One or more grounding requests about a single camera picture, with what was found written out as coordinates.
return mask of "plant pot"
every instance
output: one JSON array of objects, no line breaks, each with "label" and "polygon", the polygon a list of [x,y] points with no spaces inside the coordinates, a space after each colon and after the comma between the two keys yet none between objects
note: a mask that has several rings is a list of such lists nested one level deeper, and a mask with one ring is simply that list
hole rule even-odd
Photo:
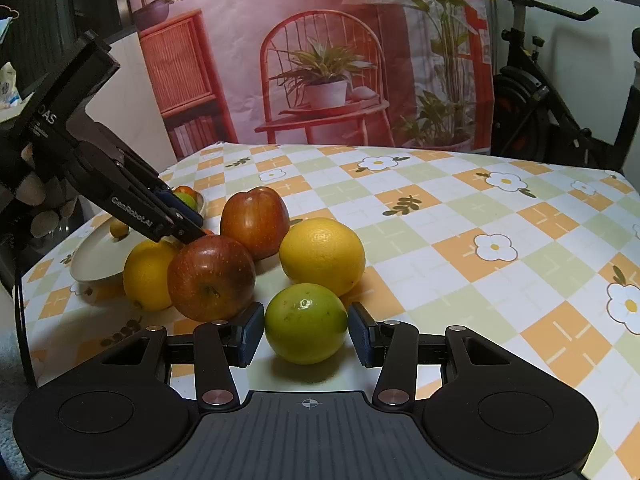
[{"label": "plant pot", "polygon": [[133,21],[139,31],[164,22],[169,16],[168,0],[153,0],[141,9],[133,12]]},{"label": "plant pot", "polygon": [[305,97],[309,107],[314,110],[344,106],[347,102],[347,82],[344,80],[321,85],[306,85]]},{"label": "plant pot", "polygon": [[448,146],[422,146],[415,139],[410,139],[405,142],[403,148],[421,148],[423,150],[433,150],[436,152],[470,152],[473,146],[473,137],[463,140],[457,144],[450,144]]}]

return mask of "orange square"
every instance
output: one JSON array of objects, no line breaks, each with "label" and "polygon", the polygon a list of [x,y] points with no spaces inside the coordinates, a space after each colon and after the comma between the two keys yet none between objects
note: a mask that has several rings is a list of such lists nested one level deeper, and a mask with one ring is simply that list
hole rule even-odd
[{"label": "orange square", "polygon": [[373,267],[366,267],[358,284],[340,299],[345,308],[354,301],[359,301],[376,321],[404,312],[400,302]]},{"label": "orange square", "polygon": [[272,184],[267,184],[267,186],[276,190],[280,196],[295,195],[296,193],[302,193],[303,191],[309,191],[311,189],[311,186],[302,175],[279,180]]},{"label": "orange square", "polygon": [[631,193],[634,189],[631,186],[628,186],[624,182],[622,182],[619,178],[613,178],[612,176],[608,176],[607,178],[603,178],[601,182],[604,182],[608,186],[611,186],[614,189],[617,189],[619,192],[624,193],[625,195]]},{"label": "orange square", "polygon": [[212,168],[213,166],[218,166],[222,164],[223,157],[217,156],[215,158],[210,158],[209,160],[204,160],[198,164],[198,170],[206,170],[207,168]]},{"label": "orange square", "polygon": [[202,191],[203,189],[207,189],[209,187],[218,186],[219,184],[225,183],[225,174],[224,173],[216,173],[211,176],[206,176],[205,178],[199,178],[193,183],[193,189],[196,191]]},{"label": "orange square", "polygon": [[461,180],[465,184],[469,184],[471,187],[475,187],[478,191],[484,191],[485,189],[491,189],[486,182],[486,177],[478,175],[478,173],[489,174],[489,171],[485,168],[477,168],[476,170],[463,171],[462,173],[456,173],[453,175],[456,179]]},{"label": "orange square", "polygon": [[202,323],[199,321],[194,321],[193,319],[181,319],[180,321],[174,322],[174,333],[173,335],[183,335],[183,334],[192,334],[195,328]]},{"label": "orange square", "polygon": [[331,218],[333,220],[335,220],[335,216],[333,213],[331,213],[331,211],[329,211],[327,208],[325,209],[318,209],[317,211],[312,211],[309,213],[304,213],[302,215],[298,215],[298,216],[294,216],[291,220],[290,223],[291,224],[297,224],[297,220],[308,220],[309,218]]},{"label": "orange square", "polygon": [[53,263],[53,259],[46,260],[45,262],[40,262],[35,267],[33,267],[33,272],[31,273],[31,276],[29,276],[27,283],[31,283],[31,282],[34,282],[35,280],[39,280],[42,276],[44,276],[47,273],[52,263]]},{"label": "orange square", "polygon": [[221,196],[215,200],[210,200],[204,209],[204,218],[213,218],[214,216],[222,215],[222,210],[225,208],[226,197]]},{"label": "orange square", "polygon": [[353,146],[322,146],[318,151],[323,155],[335,155],[336,153],[352,152],[355,150]]},{"label": "orange square", "polygon": [[601,195],[600,193],[594,193],[592,195],[587,195],[584,192],[581,192],[578,189],[572,189],[569,194],[571,196],[575,196],[581,202],[584,202],[587,205],[590,205],[594,209],[598,211],[604,211],[607,207],[609,207],[613,202],[609,200],[606,196]]},{"label": "orange square", "polygon": [[513,162],[510,162],[510,164],[513,164],[516,168],[520,168],[521,170],[529,171],[530,174],[534,175],[541,175],[543,173],[553,171],[542,164],[533,162],[532,160],[514,160]]},{"label": "orange square", "polygon": [[437,391],[441,387],[442,387],[442,381],[440,379],[437,379],[437,380],[433,381],[433,383],[429,383],[429,384],[425,384],[424,386],[420,386],[420,388],[418,388],[415,391],[415,398],[416,399],[428,399],[429,397],[431,397],[433,395],[433,393],[435,391]]},{"label": "orange square", "polygon": [[193,365],[171,365],[171,377],[184,377],[185,375],[193,375]]},{"label": "orange square", "polygon": [[44,319],[51,316],[59,316],[65,311],[66,302],[69,301],[71,296],[71,287],[59,288],[54,290],[47,297],[47,301],[42,307],[42,311],[38,316],[38,319]]},{"label": "orange square", "polygon": [[378,193],[376,197],[389,208],[389,211],[396,211],[396,214],[409,214],[411,211],[418,211],[418,209],[425,209],[440,203],[440,200],[415,184]]},{"label": "orange square", "polygon": [[486,234],[482,229],[475,228],[451,238],[447,238],[433,245],[451,265],[453,265],[466,279],[475,282],[488,276],[496,270],[503,269],[511,262],[495,260],[488,262],[476,254],[474,239],[478,235]]},{"label": "orange square", "polygon": [[249,153],[255,155],[256,153],[270,152],[271,150],[277,150],[279,146],[275,144],[267,144],[265,146],[254,146],[249,148]]},{"label": "orange square", "polygon": [[221,152],[224,148],[220,146],[219,148],[207,148],[206,150],[202,150],[200,152],[200,156],[209,155],[210,153]]},{"label": "orange square", "polygon": [[628,437],[616,451],[616,455],[631,478],[640,478],[640,423],[637,423]]},{"label": "orange square", "polygon": [[439,152],[438,150],[415,150],[413,152],[409,152],[410,155],[421,158],[425,162],[431,162],[432,160],[439,160],[441,158],[449,158],[449,153],[447,152]]},{"label": "orange square", "polygon": [[287,155],[281,155],[270,158],[269,160],[263,160],[262,162],[256,162],[255,167],[258,169],[258,173],[261,173],[263,171],[274,170],[274,168],[288,166],[289,164],[291,164],[289,157]]},{"label": "orange square", "polygon": [[[361,176],[373,175],[373,171],[368,170],[367,168],[361,168],[358,166],[359,162],[350,162],[349,164],[343,164],[340,167],[349,173],[353,178],[359,178]],[[376,173],[381,173],[382,171],[388,170],[385,168],[384,170],[376,171]]]},{"label": "orange square", "polygon": [[558,378],[576,387],[602,361],[611,343],[565,301],[522,336]]},{"label": "orange square", "polygon": [[113,298],[122,298],[124,295],[124,286],[121,280],[105,285],[97,285],[95,287],[94,300],[91,304],[98,304],[102,301],[112,300]]},{"label": "orange square", "polygon": [[578,227],[578,222],[546,202],[527,207],[518,214],[554,240]]},{"label": "orange square", "polygon": [[600,269],[598,274],[608,282],[613,283],[615,281],[613,277],[616,275],[613,270],[613,266],[620,269],[622,275],[626,279],[627,285],[635,285],[640,288],[640,267],[633,263],[624,254],[616,254],[607,265]]},{"label": "orange square", "polygon": [[47,358],[47,350],[32,350],[29,352],[29,355],[31,356],[31,359],[37,359],[38,361],[44,362],[44,359]]},{"label": "orange square", "polygon": [[102,213],[102,214],[96,215],[91,220],[91,227],[98,227],[98,225],[102,225],[103,222],[105,220],[108,220],[109,218],[111,218],[111,215],[109,213]]},{"label": "orange square", "polygon": [[76,366],[80,363],[84,363],[88,359],[97,356],[100,352],[107,348],[107,345],[103,345],[104,338],[92,339],[91,341],[84,341],[78,345],[78,352],[76,352]]}]

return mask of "white flower print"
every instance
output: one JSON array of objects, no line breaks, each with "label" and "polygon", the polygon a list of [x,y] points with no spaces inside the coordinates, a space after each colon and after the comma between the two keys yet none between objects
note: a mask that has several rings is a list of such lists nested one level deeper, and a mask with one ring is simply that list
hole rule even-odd
[{"label": "white flower print", "polygon": [[260,180],[263,182],[272,182],[273,180],[278,180],[285,176],[286,173],[282,171],[280,168],[275,168],[274,170],[269,170],[258,175]]},{"label": "white flower print", "polygon": [[504,191],[517,191],[527,187],[527,184],[521,181],[519,176],[511,173],[490,173],[486,182],[490,186],[499,187]]},{"label": "white flower print", "polygon": [[611,283],[607,312],[614,321],[623,323],[632,334],[640,335],[640,288],[635,285]]},{"label": "white flower print", "polygon": [[584,182],[580,182],[579,180],[573,182],[571,184],[571,187],[583,192],[585,195],[591,196],[596,194],[596,190],[593,189],[593,187],[589,186],[589,184],[585,184]]},{"label": "white flower print", "polygon": [[392,168],[397,166],[398,162],[394,160],[392,156],[368,156],[362,162],[358,163],[360,168],[365,168],[371,171],[386,170],[386,168]]},{"label": "white flower print", "polygon": [[478,235],[474,238],[474,243],[477,247],[476,254],[488,262],[512,262],[518,257],[516,249],[511,247],[511,240],[505,235]]}]

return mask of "red cabinet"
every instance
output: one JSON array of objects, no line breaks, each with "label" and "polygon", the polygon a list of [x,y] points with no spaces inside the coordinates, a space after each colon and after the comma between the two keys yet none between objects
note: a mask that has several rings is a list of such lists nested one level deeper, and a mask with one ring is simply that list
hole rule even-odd
[{"label": "red cabinet", "polygon": [[140,32],[140,46],[178,158],[216,140],[237,142],[200,9]]}]

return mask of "bike seat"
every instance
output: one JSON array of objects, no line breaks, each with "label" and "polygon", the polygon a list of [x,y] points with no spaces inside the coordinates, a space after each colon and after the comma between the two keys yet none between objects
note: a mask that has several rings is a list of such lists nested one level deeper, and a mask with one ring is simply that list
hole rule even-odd
[{"label": "bike seat", "polygon": [[631,43],[634,48],[636,56],[640,57],[640,28],[636,28],[631,35]]}]

